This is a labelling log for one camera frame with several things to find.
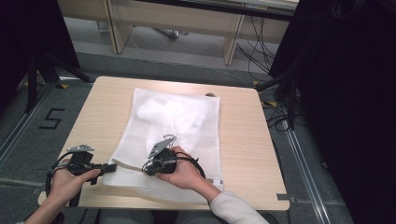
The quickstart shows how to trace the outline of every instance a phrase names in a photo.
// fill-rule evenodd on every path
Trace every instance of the person's left hand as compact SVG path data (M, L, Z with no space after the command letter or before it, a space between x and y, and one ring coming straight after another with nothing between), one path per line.
M67 169L59 169L52 178L49 198L59 200L58 202L65 206L78 194L86 181L97 177L99 174L99 169L91 170L82 175L72 175Z

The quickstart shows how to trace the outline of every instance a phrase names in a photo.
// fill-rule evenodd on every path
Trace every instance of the hand-mounted device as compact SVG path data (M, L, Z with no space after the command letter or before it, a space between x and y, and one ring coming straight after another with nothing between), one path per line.
M103 175L106 173L116 172L117 164L94 164L90 163L93 155L89 151L94 151L93 147L87 145L80 145L78 147L71 147L67 149L67 152L63 154L49 169L47 173L47 181L46 181L46 194L47 197L50 195L50 186L53 175L58 169L67 168L68 171L73 175L82 175L90 170L100 169L101 173L98 175ZM72 155L70 161L61 162L63 158L68 155ZM91 182L91 185L95 185L98 179L98 176L88 180L87 182ZM79 196L81 195L81 189L78 194L70 200L69 206L76 207L78 206Z
M148 162L146 162L142 171L147 175L155 175L157 173L172 174L177 167L177 160L190 161L200 172L201 176L205 178L205 172L202 167L198 164L198 159L192 158L190 155L177 152L175 153L169 147L175 142L176 137L172 134L164 136L165 140L157 143L152 148L148 155ZM178 157L177 154L183 154L188 157Z

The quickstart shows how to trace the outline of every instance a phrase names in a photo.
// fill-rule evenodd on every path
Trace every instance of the gray carpet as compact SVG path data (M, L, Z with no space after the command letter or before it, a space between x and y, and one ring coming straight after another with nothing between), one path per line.
M237 76L247 84L236 77L229 77L210 69L170 66L83 53L78 54L78 59L82 69L91 77L107 75L239 87L247 87L247 84L251 85L252 81L255 80L248 72L243 71L221 70L220 72ZM59 70L59 73L61 76L67 75L62 70ZM253 74L253 76L261 76L262 80L270 79L259 74ZM4 165L0 167L0 178L44 183L46 172L59 156L90 89L90 86L83 85L79 80L71 82L66 90L53 89L20 142L13 149ZM260 94L261 99L273 101L274 90L262 92ZM22 116L25 105L26 88L24 87L16 92L15 98L7 108L2 110L0 115L1 142L5 141L7 134ZM56 129L40 129L40 126L52 126L54 124L54 121L45 120L52 108L64 109L64 111L52 113L52 116L61 119L61 122ZM269 119L274 110L265 109L264 113ZM336 186L332 182L332 177L320 165L321 157L315 141L311 137L309 128L302 125L304 124L304 118L297 118L296 121L298 122L295 124L296 133L332 223L353 223ZM286 134L277 131L274 127L270 129L270 133L278 150L281 161L280 167L290 196L290 223L318 223ZM21 221L37 208L36 199L38 195L36 188L31 185L15 186L5 184L2 181L0 188L0 223ZM78 223L84 209L68 208L64 209L64 212L66 223ZM274 212L272 214L278 219L279 223L289 223L288 212ZM83 223L93 223L95 216L96 210L89 209Z

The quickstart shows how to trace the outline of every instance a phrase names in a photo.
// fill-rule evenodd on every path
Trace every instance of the person's right hand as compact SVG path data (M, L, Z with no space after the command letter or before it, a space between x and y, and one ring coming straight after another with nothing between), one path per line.
M186 152L181 147L172 147L171 150L175 151L178 157L188 157L183 154ZM190 161L177 160L177 168L172 174L157 173L155 176L180 189L192 189L201 194L209 203L220 194L220 190L204 179Z

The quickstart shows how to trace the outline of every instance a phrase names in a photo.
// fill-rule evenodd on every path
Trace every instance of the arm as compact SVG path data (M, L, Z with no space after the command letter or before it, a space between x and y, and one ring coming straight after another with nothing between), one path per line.
M181 147L172 147L171 150L176 153L184 152ZM156 174L156 176L180 189L192 189L201 194L208 201L212 212L229 223L267 223L245 201L231 192L221 192L209 181L201 177L198 170L189 161L179 160L177 161L177 168L172 174Z
M24 223L51 223L67 203L76 196L82 185L99 174L100 170L91 170L83 175L75 176L67 169L57 170L52 180L49 197Z

